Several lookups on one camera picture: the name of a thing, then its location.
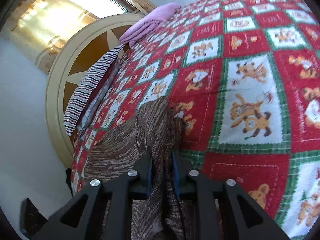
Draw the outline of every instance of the red checkered blanket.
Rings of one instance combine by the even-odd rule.
[[[139,42],[75,141],[90,149],[143,103],[167,96],[187,123],[181,153],[236,180],[292,239],[320,214],[320,26],[303,0],[198,0]]]

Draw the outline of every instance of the window pane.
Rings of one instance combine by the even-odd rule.
[[[99,18],[126,12],[112,0],[70,0]]]

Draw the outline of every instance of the folded pink blanket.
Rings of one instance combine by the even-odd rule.
[[[129,43],[132,47],[148,33],[158,28],[159,24],[169,20],[181,7],[177,3],[161,5],[131,26],[119,39],[120,43]]]

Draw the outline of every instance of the round headboard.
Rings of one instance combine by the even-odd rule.
[[[49,135],[66,167],[73,161],[73,145],[63,125],[70,97],[85,72],[107,51],[119,45],[120,36],[144,15],[120,14],[99,19],[77,32],[57,55],[49,73],[45,113]],[[121,57],[129,47],[126,45]]]

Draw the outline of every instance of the silver screw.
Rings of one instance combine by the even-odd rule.
[[[90,181],[90,185],[92,187],[99,186],[99,184],[100,184],[100,180],[98,180],[98,179],[93,179]]]
[[[196,176],[199,175],[199,172],[196,171],[196,170],[191,170],[191,171],[189,171],[189,175],[192,176],[192,177],[196,177]]]
[[[130,177],[137,176],[137,174],[138,174],[138,172],[135,170],[128,171],[128,176],[130,176]]]
[[[229,186],[234,186],[236,184],[235,180],[234,179],[228,179],[227,180],[227,185]]]

